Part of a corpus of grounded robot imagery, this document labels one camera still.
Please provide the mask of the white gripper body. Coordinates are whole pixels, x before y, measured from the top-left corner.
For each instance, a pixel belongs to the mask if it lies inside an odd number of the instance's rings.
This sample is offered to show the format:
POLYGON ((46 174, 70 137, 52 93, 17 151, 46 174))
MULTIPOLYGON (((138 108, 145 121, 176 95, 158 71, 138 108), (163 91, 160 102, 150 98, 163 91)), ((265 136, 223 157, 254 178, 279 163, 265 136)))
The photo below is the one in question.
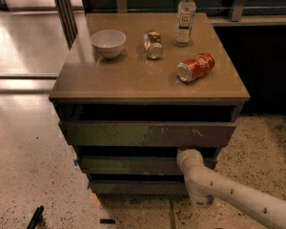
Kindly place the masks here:
POLYGON ((202 154, 196 149, 178 151, 176 161, 183 175, 186 175, 194 166, 204 165, 202 154))

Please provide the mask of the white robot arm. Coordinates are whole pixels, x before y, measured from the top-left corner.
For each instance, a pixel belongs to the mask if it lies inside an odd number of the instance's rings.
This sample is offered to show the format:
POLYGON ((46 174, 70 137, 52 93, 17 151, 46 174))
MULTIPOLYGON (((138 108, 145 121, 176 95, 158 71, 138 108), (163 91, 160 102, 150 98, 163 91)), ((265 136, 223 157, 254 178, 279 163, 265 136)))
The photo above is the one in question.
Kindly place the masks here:
POLYGON ((286 201, 233 181, 205 166, 196 149, 177 153, 177 164, 193 205, 208 208, 219 198, 268 229, 286 229, 286 201))

